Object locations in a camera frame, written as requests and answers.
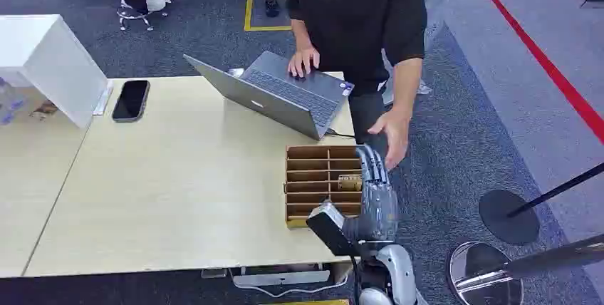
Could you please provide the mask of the person's right hand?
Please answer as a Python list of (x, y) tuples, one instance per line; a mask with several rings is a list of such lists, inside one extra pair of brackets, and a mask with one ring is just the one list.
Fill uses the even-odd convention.
[(288, 63), (287, 71), (294, 78), (305, 78), (319, 69), (320, 57), (319, 52), (312, 46), (298, 48)]

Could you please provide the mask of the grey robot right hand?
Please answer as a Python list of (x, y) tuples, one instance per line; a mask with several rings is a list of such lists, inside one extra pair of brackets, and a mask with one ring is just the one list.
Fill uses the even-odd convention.
[(345, 220), (343, 232), (353, 242), (394, 242), (399, 207), (382, 157), (367, 144), (355, 151), (361, 161), (360, 214)]

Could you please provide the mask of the person's left hand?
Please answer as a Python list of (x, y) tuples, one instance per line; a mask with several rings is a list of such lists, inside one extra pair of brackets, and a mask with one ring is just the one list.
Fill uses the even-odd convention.
[(397, 167), (407, 154), (411, 118), (412, 114), (409, 110), (394, 106), (381, 115), (368, 129), (370, 134), (384, 133), (386, 135), (387, 153), (384, 165), (388, 170)]

